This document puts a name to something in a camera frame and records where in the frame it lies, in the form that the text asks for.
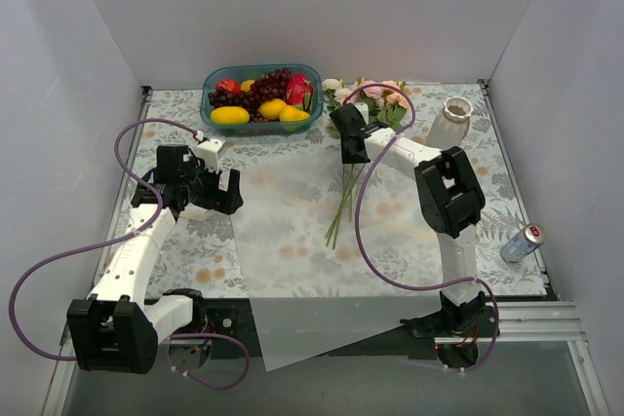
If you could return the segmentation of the pink rose stem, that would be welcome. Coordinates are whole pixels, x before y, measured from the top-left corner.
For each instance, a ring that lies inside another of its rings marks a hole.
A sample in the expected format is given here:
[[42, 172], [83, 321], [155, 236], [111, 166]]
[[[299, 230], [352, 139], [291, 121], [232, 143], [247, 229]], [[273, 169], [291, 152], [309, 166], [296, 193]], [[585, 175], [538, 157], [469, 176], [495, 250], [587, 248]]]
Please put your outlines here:
[[[389, 124], [386, 97], [392, 94], [392, 91], [388, 92], [383, 87], [373, 87], [372, 84], [374, 84], [374, 81], [366, 80], [364, 78], [359, 78], [350, 87], [347, 87], [344, 81], [343, 83], [343, 88], [348, 88], [351, 91], [351, 95], [345, 99], [343, 105], [346, 102], [365, 102], [369, 107], [370, 122], [381, 122], [386, 125]], [[348, 210], [348, 220], [352, 221], [355, 205], [354, 199], [356, 197], [355, 192], [357, 191], [359, 179], [362, 176], [365, 164], [344, 165], [352, 165], [354, 167], [353, 177], [351, 180], [351, 194], [347, 205], [344, 207], [344, 210]]]

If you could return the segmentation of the white wrapping paper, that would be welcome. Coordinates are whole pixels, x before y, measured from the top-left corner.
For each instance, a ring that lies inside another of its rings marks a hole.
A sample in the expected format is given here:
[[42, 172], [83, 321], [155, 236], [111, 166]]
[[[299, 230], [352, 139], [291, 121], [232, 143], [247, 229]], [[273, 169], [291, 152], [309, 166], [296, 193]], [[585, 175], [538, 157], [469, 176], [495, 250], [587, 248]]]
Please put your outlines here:
[[[342, 214], [335, 249], [326, 233], [340, 201], [334, 150], [282, 155], [241, 172], [243, 206], [233, 215], [239, 261], [267, 370], [310, 359], [353, 339], [387, 331], [399, 319], [440, 310], [438, 290], [415, 292], [378, 278]], [[385, 164], [370, 177], [361, 234], [373, 265], [400, 284], [443, 282], [436, 233], [420, 211], [415, 183]]]

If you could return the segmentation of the cream ribbon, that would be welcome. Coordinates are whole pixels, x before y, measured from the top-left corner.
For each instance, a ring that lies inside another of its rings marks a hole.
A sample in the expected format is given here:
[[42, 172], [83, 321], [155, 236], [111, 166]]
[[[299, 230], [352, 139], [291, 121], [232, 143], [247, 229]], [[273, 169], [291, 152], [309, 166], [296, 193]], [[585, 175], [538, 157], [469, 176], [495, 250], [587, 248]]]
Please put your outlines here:
[[199, 222], [206, 221], [208, 216], [209, 216], [209, 213], [206, 209], [195, 207], [195, 206], [187, 207], [179, 215], [180, 218], [193, 220], [193, 221], [199, 221]]

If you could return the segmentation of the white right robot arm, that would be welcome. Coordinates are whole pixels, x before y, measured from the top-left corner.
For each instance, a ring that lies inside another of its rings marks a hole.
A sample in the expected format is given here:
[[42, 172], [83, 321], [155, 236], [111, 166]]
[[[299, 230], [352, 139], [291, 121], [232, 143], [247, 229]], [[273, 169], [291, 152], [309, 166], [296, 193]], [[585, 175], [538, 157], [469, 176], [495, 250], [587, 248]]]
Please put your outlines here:
[[[383, 123], [369, 123], [348, 103], [330, 114], [340, 136], [344, 164], [367, 165], [354, 207], [357, 246], [370, 270], [385, 283], [415, 292], [438, 290], [441, 310], [425, 319], [452, 335], [463, 335], [486, 306], [485, 284], [477, 279], [476, 228], [486, 198], [463, 149], [438, 149], [416, 143]], [[369, 180], [379, 164], [396, 170], [416, 185], [420, 211], [437, 236], [443, 282], [400, 284], [371, 262], [361, 234], [361, 208]]]

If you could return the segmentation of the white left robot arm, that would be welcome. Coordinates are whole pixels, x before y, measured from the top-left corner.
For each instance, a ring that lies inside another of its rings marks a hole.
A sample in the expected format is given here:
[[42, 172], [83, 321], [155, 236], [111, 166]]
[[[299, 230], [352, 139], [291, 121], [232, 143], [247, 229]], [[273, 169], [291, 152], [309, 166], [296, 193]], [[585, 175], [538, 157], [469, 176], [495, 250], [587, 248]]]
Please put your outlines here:
[[68, 308], [80, 369], [145, 374], [167, 338], [178, 331], [195, 338], [207, 330], [199, 291], [170, 291], [153, 304], [145, 297], [165, 240], [187, 208], [231, 215], [242, 206], [238, 170], [230, 171], [225, 188], [220, 186], [224, 147], [216, 138], [195, 148], [158, 147], [155, 167], [139, 179], [131, 199], [129, 239], [118, 246], [88, 297]]

